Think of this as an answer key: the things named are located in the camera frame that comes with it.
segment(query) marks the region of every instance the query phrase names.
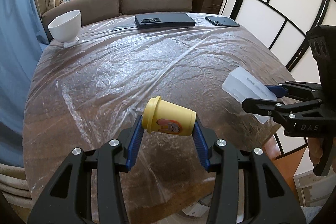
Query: cartoon sticker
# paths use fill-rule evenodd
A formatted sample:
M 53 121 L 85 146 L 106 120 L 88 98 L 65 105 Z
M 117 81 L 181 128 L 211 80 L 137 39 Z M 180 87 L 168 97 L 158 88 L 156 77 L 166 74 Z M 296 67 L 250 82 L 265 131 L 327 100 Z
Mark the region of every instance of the cartoon sticker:
M 159 132 L 177 134 L 182 131 L 182 126 L 178 121 L 158 119 L 156 123 L 161 126 L 158 130 Z

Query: shoji screen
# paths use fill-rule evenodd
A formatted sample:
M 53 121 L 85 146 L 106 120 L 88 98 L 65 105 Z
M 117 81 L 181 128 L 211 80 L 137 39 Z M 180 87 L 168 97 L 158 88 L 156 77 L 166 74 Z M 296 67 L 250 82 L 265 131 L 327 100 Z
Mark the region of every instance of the shoji screen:
M 286 66 L 297 81 L 319 83 L 305 33 L 318 24 L 336 25 L 336 0 L 224 0 L 221 15 L 246 27 Z M 282 153 L 304 147 L 304 138 L 276 134 Z

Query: hand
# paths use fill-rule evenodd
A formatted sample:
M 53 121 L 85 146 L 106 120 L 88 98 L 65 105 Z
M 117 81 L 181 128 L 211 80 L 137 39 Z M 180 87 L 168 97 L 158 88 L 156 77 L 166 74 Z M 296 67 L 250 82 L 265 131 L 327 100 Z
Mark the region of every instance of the hand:
M 323 155 L 321 142 L 318 138 L 308 138 L 309 157 L 313 164 L 319 164 Z M 336 173 L 336 159 L 333 161 L 333 169 Z

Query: wooden table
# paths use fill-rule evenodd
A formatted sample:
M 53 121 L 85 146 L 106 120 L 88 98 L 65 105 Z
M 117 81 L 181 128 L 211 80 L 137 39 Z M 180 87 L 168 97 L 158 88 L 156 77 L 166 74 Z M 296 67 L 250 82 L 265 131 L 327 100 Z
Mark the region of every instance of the wooden table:
M 83 27 L 81 45 L 53 41 L 36 68 L 25 108 L 23 152 L 34 201 L 75 147 L 99 148 L 132 126 L 151 97 L 188 107 L 239 149 L 261 147 L 278 128 L 261 125 L 221 88 L 243 66 L 265 84 L 293 80 L 244 27 L 220 28 L 189 14 L 193 28 L 140 31 L 134 17 Z M 131 223 L 152 223 L 211 193 L 192 137 L 144 134 L 137 162 L 121 175 Z M 96 176 L 92 212 L 97 220 Z

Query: drawer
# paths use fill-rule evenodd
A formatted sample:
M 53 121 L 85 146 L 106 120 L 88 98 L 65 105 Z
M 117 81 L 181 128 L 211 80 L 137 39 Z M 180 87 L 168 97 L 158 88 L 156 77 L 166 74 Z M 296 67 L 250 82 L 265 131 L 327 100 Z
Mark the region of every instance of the drawer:
M 223 0 L 204 0 L 203 7 L 221 7 Z
M 220 8 L 212 8 L 212 7 L 203 7 L 201 10 L 201 13 L 206 13 L 206 14 L 216 14 L 218 15 Z

